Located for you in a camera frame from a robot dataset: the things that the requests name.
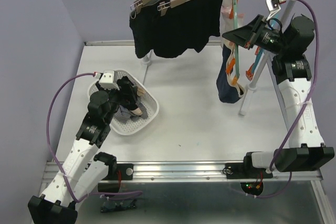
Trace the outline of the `black underwear beige waistband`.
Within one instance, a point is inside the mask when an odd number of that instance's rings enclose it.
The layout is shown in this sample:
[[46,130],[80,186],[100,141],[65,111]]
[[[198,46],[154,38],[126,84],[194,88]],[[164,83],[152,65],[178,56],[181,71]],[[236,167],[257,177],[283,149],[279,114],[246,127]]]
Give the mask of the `black underwear beige waistband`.
[[120,91],[123,101],[121,105],[130,111],[133,116],[139,116],[143,119],[148,117],[147,110],[141,102],[144,95],[143,89],[133,84],[127,76],[119,80]]

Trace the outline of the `blue plastic clip hanger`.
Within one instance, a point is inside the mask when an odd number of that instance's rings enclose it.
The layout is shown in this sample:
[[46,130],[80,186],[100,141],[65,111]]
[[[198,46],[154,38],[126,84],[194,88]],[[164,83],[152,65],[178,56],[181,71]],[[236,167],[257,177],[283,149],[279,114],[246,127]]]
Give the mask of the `blue plastic clip hanger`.
[[[270,30],[273,30],[276,27],[281,27],[282,24],[281,22],[277,19],[278,15],[275,16],[275,18],[272,18],[269,23],[268,23],[268,28]],[[252,63],[252,65],[249,67],[249,69],[245,72],[245,76],[249,81],[252,81],[253,77],[254,77],[254,73],[256,68],[259,65],[259,62],[261,60],[261,57],[264,54],[264,50],[261,49],[260,47],[257,47],[256,51],[255,51],[255,61]]]

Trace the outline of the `grey striped underwear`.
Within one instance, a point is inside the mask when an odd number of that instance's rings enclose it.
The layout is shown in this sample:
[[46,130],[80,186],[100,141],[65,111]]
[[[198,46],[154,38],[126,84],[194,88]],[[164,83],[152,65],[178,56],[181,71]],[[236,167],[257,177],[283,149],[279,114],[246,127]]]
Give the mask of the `grey striped underwear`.
[[123,124],[126,124],[128,121],[137,122],[139,119],[148,119],[149,116],[146,107],[141,102],[138,104],[138,107],[142,112],[141,115],[136,115],[125,107],[119,106],[113,118]]

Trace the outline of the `green plastic clip hanger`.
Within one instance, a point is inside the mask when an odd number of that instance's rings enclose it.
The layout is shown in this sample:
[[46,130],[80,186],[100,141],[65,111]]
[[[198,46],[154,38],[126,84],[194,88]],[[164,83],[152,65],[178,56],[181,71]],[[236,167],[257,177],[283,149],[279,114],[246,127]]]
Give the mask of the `green plastic clip hanger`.
[[[233,31],[238,29],[238,14],[237,14],[237,0],[232,0],[232,8],[229,17],[233,21]],[[231,86],[236,85],[239,77],[239,49],[238,49],[238,37],[235,35],[234,40],[230,42],[232,49],[226,64],[226,74]]]

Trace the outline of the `navy blue underwear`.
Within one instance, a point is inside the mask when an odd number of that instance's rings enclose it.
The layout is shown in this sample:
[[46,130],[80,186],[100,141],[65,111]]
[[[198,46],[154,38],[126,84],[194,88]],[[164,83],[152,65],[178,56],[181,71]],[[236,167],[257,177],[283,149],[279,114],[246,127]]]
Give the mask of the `navy blue underwear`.
[[222,48],[222,65],[216,80],[216,87],[218,91],[218,98],[222,103],[234,104],[238,102],[245,93],[242,86],[232,87],[228,81],[228,75],[226,73],[226,64],[231,55],[231,50],[223,45]]

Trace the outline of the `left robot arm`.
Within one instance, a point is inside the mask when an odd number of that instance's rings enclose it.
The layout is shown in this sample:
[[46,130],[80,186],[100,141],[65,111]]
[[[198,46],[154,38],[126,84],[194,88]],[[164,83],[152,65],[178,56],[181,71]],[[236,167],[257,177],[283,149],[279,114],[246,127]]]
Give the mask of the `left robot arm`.
[[89,99],[85,115],[70,152],[40,196],[33,196],[28,209],[33,223],[75,223],[78,209],[104,178],[120,181],[115,156],[99,149],[110,133],[110,123],[122,101],[116,72],[92,73],[97,91]]

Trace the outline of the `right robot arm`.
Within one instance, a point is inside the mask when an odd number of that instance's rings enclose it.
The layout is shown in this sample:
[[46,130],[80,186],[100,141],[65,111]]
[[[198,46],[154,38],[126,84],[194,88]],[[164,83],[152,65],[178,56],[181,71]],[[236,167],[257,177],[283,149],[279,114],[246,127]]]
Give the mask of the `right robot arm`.
[[272,28],[262,15],[257,15],[249,24],[225,32],[222,37],[247,49],[257,45],[274,54],[271,67],[284,101],[287,121],[291,123],[285,137],[288,147],[247,153],[241,165],[243,174],[253,177],[260,169],[310,172],[331,161],[335,152],[333,147],[325,145],[318,130],[311,101],[311,68],[304,55],[317,39],[315,23],[306,16],[297,16],[282,30]]

